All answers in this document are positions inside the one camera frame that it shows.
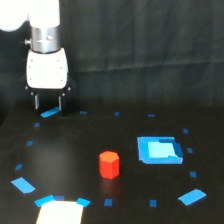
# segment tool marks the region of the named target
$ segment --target blue tape marker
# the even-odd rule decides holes
[[[50,202],[50,201],[55,201],[54,196],[53,195],[49,195],[45,198],[41,198],[37,201],[35,201],[34,203],[36,204],[37,207],[41,207],[42,205]]]
[[[21,168],[22,168],[22,164],[18,164],[17,166],[16,166],[16,168],[15,168],[15,170],[20,170]]]
[[[104,206],[112,206],[112,199],[105,199]]]
[[[64,201],[65,196],[54,196],[55,201]]]
[[[148,117],[156,117],[155,114],[148,114]]]
[[[181,197],[178,200],[182,201],[185,205],[190,205],[202,198],[204,198],[206,194],[198,189],[195,189]]]
[[[151,208],[156,208],[156,207],[157,207],[157,202],[156,202],[156,200],[150,200],[150,207],[151,207]]]
[[[28,145],[28,146],[33,145],[33,141],[28,141],[28,142],[26,143],[26,145]]]
[[[143,160],[146,164],[182,164],[182,157],[172,157],[167,158],[148,158]]]
[[[24,180],[22,177],[11,181],[11,183],[14,186],[16,186],[20,191],[22,191],[24,194],[31,193],[35,190],[35,188],[26,180]]]
[[[90,201],[85,200],[83,198],[79,198],[76,203],[79,205],[82,205],[83,207],[87,207],[89,205]]]
[[[188,134],[189,133],[188,129],[183,129],[183,132],[184,132],[184,134]]]
[[[87,111],[80,111],[80,114],[87,114]]]
[[[190,171],[190,175],[193,178],[197,178],[197,173],[195,171]]]
[[[179,143],[173,143],[173,147],[177,156],[182,157],[184,155]]]
[[[192,148],[187,148],[187,152],[188,153],[193,153],[193,149]]]
[[[40,123],[35,123],[34,127],[35,128],[39,128],[40,127]]]
[[[160,143],[176,143],[175,139],[159,139]]]
[[[174,137],[138,137],[141,142],[159,142],[160,140],[175,140]]]
[[[49,117],[51,115],[54,115],[54,114],[58,113],[59,111],[60,111],[60,108],[55,107],[54,109],[51,109],[49,111],[46,111],[46,112],[42,113],[41,116],[46,118],[46,117]]]

